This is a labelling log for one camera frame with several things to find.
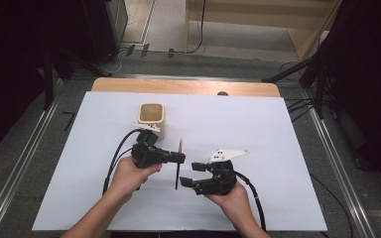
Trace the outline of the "dark cabinet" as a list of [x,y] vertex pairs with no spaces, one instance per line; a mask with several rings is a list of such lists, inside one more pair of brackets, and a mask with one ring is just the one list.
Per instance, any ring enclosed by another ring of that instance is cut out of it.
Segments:
[[84,9],[89,60],[102,64],[117,54],[122,43],[128,14],[125,0],[80,0]]

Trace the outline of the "wooden table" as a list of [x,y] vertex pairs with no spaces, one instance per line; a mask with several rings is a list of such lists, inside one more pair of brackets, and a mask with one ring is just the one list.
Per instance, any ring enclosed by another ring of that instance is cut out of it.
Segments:
[[94,92],[133,92],[164,94],[280,97],[278,86],[262,82],[233,82],[218,80],[156,79],[156,78],[97,78]]

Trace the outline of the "black pencil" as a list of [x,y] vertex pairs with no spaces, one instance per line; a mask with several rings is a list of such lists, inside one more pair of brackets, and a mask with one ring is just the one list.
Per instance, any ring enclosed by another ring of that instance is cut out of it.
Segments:
[[[183,139],[180,138],[180,140],[179,140],[178,153],[181,153],[182,151],[183,151]],[[180,163],[177,163],[176,180],[175,180],[175,190],[178,190],[178,187],[179,187],[180,168],[181,168],[181,164],[180,164]]]

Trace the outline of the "person's right hand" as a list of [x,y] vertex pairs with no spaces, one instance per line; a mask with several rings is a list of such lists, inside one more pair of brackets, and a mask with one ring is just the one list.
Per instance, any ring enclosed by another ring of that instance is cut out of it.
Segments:
[[206,198],[218,205],[225,216],[235,225],[248,219],[251,215],[247,191],[240,182],[237,182],[227,195],[209,194]]

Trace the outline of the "aluminium floor rail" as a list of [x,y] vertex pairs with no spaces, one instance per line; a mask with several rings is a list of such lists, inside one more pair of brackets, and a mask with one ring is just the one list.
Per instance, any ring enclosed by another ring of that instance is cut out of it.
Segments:
[[353,219],[353,222],[355,223],[359,236],[361,238],[376,238],[375,232],[373,231],[373,228],[369,222],[365,209],[360,202],[353,184],[344,168],[343,162],[340,159],[337,149],[329,135],[325,121],[319,118],[314,109],[311,110],[310,114],[317,128],[317,133],[332,166],[336,180],[339,184],[347,204],[347,208]]
[[41,113],[41,116],[32,134],[30,135],[29,140],[23,148],[23,151],[19,156],[12,172],[0,191],[0,223],[5,216],[7,209],[59,105],[61,95],[64,91],[64,81],[61,78],[57,81],[54,90],[55,98],[51,102],[49,108]]

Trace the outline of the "light wooden furniture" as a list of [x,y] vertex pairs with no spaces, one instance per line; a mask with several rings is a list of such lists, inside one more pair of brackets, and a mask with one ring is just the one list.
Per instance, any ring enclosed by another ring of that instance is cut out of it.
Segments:
[[186,40],[189,21],[285,28],[300,60],[318,46],[330,29],[342,0],[185,0]]

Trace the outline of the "person's left hand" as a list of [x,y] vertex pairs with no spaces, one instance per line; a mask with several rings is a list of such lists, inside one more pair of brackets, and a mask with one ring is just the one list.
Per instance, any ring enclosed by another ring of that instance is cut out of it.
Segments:
[[107,191],[113,194],[118,202],[125,203],[149,176],[159,172],[161,168],[161,164],[155,164],[139,169],[136,167],[135,160],[132,157],[122,158],[117,165],[113,181]]

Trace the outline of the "black tripod leg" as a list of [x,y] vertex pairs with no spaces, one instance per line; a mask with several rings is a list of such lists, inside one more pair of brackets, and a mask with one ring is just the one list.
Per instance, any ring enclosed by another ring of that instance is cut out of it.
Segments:
[[262,79],[262,82],[265,82],[265,83],[276,83],[279,80],[284,79],[285,77],[287,77],[287,76],[289,76],[289,75],[291,75],[291,74],[293,74],[295,72],[298,72],[301,69],[309,66],[312,63],[312,61],[313,61],[313,58],[308,58],[308,59],[305,59],[303,61],[300,61],[297,64],[291,66],[290,68],[288,68],[288,69],[286,69],[284,71],[280,71],[278,74],[276,74],[274,76]]

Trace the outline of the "beige square cup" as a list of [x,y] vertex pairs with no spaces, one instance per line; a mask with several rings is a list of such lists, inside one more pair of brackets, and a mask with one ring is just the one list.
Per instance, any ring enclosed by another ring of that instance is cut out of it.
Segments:
[[138,122],[152,128],[157,127],[155,134],[163,139],[165,137],[165,106],[162,103],[143,103],[139,107]]

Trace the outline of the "white table mat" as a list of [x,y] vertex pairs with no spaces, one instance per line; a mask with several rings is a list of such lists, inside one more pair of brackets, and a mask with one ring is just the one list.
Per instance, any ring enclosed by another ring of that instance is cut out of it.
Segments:
[[[143,103],[166,108],[166,135],[158,147],[179,148],[180,176],[203,179],[191,168],[216,150],[247,150],[233,167],[247,176],[260,200],[252,205],[270,231],[323,231],[326,224],[287,107],[281,97],[88,92],[33,225],[69,229],[100,197],[113,155],[129,149]],[[113,219],[116,231],[232,230],[220,208],[179,185],[166,164],[136,191]]]

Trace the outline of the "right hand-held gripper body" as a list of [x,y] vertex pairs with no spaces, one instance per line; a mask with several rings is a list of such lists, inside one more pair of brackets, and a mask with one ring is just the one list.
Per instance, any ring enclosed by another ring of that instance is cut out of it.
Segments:
[[194,191],[197,194],[228,194],[236,184],[236,171],[231,160],[248,154],[247,150],[216,150],[206,163],[212,178],[195,180]]

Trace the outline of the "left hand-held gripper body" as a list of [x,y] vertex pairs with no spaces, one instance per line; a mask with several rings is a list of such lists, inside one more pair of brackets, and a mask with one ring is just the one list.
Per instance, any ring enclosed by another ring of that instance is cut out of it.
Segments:
[[166,163],[170,152],[155,146],[159,136],[153,130],[141,124],[138,124],[138,132],[139,135],[131,152],[136,167],[147,168],[154,164]]

